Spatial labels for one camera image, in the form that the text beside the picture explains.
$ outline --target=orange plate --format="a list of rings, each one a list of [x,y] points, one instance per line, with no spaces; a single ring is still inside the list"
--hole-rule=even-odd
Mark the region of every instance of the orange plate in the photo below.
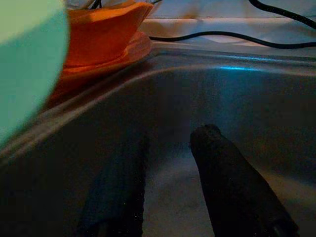
[[[121,57],[153,8],[149,3],[129,2],[115,9],[69,10],[70,41],[65,65],[91,66]]]
[[[60,80],[50,97],[50,101],[56,100],[67,93],[84,86],[93,79],[98,79],[100,76],[104,77],[117,72],[118,70],[139,61],[150,53],[151,45],[151,40],[145,33],[136,32],[125,49],[124,54],[118,59],[92,66],[64,66]]]

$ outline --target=dark object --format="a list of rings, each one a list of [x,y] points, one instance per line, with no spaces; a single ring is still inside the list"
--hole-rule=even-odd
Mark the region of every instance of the dark object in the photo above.
[[[161,2],[161,1],[162,0],[155,0],[155,1],[152,1],[151,4],[155,5],[155,4],[157,4],[157,3]]]
[[[94,1],[94,4],[92,5],[91,9],[96,9],[97,7],[102,7],[102,3],[101,3],[102,0],[95,0]]]
[[[274,6],[269,6],[265,5],[257,0],[249,0],[249,2],[255,6],[256,8],[263,10],[263,11],[268,11],[268,12],[273,12],[288,18],[291,18],[293,20],[299,21],[304,23],[307,26],[312,27],[313,29],[316,29],[316,22],[312,21],[311,19],[298,15],[296,13],[286,11],[281,8],[277,8]],[[213,36],[231,36],[235,38],[240,38],[243,40],[247,40],[250,42],[258,43],[264,46],[272,47],[272,48],[279,48],[279,49],[298,49],[298,48],[306,48],[306,47],[316,47],[316,42],[306,42],[306,43],[291,43],[291,44],[284,44],[284,43],[272,43],[268,42],[265,40],[257,39],[254,37],[242,35],[239,33],[234,33],[234,32],[226,32],[226,31],[204,31],[204,32],[197,32],[194,34],[186,35],[186,36],[181,36],[181,37],[170,37],[170,38],[165,38],[165,37],[150,37],[152,40],[157,40],[157,41],[164,41],[164,42],[175,42],[175,41],[181,41],[181,40],[188,40],[194,37],[198,36],[207,36],[207,35],[213,35]]]
[[[84,237],[141,237],[149,141],[131,136],[94,180],[78,226]]]
[[[272,12],[281,16],[285,16],[288,18],[291,18],[295,21],[299,21],[302,22],[303,24],[312,27],[313,29],[316,29],[316,22],[312,21],[311,19],[305,17],[305,16],[301,16],[299,14],[284,10],[282,8],[278,8],[275,6],[270,6],[270,5],[266,5],[263,4],[261,2],[259,2],[258,0],[249,0],[249,2],[255,6],[256,8],[263,10],[263,11],[267,11],[267,12]]]
[[[250,42],[258,43],[261,45],[265,45],[272,48],[280,48],[280,49],[298,49],[298,48],[306,48],[306,47],[316,47],[316,42],[307,42],[307,43],[292,43],[292,44],[283,44],[283,43],[272,43],[268,41],[264,41],[261,39],[257,39],[254,37],[246,36],[243,34],[233,33],[233,32],[226,32],[226,31],[203,31],[198,32],[194,34],[190,34],[187,36],[180,36],[180,37],[171,37],[171,38],[165,38],[165,37],[152,37],[150,36],[151,40],[158,40],[158,41],[164,41],[164,42],[175,42],[175,41],[181,41],[181,40],[188,40],[194,37],[198,36],[231,36],[235,38],[240,38],[243,40],[247,40]]]
[[[269,184],[218,127],[196,129],[190,143],[216,237],[298,236]]]

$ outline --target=mint green bowl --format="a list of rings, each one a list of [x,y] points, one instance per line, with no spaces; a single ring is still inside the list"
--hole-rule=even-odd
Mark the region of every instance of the mint green bowl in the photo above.
[[[0,150],[52,92],[67,45],[61,0],[1,1]]]

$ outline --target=black cable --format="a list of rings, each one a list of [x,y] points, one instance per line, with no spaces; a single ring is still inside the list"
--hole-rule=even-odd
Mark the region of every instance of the black cable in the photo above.
[[[299,14],[275,7],[275,6],[270,6],[270,5],[266,5],[263,4],[261,2],[259,2],[258,0],[249,0],[249,2],[255,6],[256,8],[263,10],[263,11],[267,11],[267,12],[272,12],[278,15],[282,15],[288,18],[291,18],[293,20],[299,21],[304,23],[307,26],[312,27],[313,29],[316,29],[316,22],[312,21],[311,19],[305,17],[305,16],[301,16]]]
[[[288,18],[294,19],[296,21],[300,21],[314,29],[316,29],[316,22],[312,21],[309,18],[306,18],[304,16],[298,15],[296,13],[283,10],[281,8],[277,8],[274,6],[265,5],[257,0],[249,0],[252,5],[254,5],[256,8],[263,10],[263,11],[269,11],[276,14],[280,14],[283,16],[286,16]],[[239,33],[234,32],[226,32],[226,31],[204,31],[204,32],[198,32],[186,36],[181,37],[171,37],[171,38],[164,38],[164,37],[149,37],[152,40],[157,41],[164,41],[164,42],[175,42],[175,41],[181,41],[181,40],[188,40],[194,37],[198,36],[209,36],[209,35],[215,35],[215,36],[231,36],[234,38],[239,38],[247,41],[251,41],[254,43],[258,43],[261,45],[265,45],[272,48],[280,48],[280,49],[298,49],[298,48],[306,48],[306,47],[316,47],[316,42],[306,42],[306,43],[291,43],[291,44],[284,44],[284,43],[272,43],[268,41],[264,41],[262,39],[257,39],[254,37],[242,35]]]
[[[151,2],[151,4],[155,5],[156,3],[161,2],[161,1],[162,0],[155,0],[155,1]]]
[[[95,0],[94,4],[92,5],[92,7],[90,9],[96,9],[101,3],[101,0]]]
[[[272,43],[268,41],[264,41],[262,39],[257,39],[254,37],[233,33],[233,32],[226,32],[226,31],[204,31],[204,32],[198,32],[186,36],[181,37],[172,37],[172,38],[164,38],[164,37],[149,37],[151,40],[158,40],[158,41],[164,41],[164,42],[175,42],[175,41],[181,41],[181,40],[188,40],[194,37],[198,36],[231,36],[235,38],[240,38],[243,40],[251,41],[254,43],[258,43],[261,45],[265,45],[272,48],[281,48],[281,49],[297,49],[297,48],[306,48],[306,47],[316,47],[316,42],[307,42],[307,43],[292,43],[292,44],[283,44],[283,43]]]

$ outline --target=sink basin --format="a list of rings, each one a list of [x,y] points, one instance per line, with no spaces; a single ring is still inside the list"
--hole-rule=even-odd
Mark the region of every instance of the sink basin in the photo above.
[[[312,58],[157,49],[43,112],[2,152],[3,232],[73,236],[91,183],[132,131],[150,139],[143,236],[213,236],[189,139],[214,123],[314,237],[315,79]]]

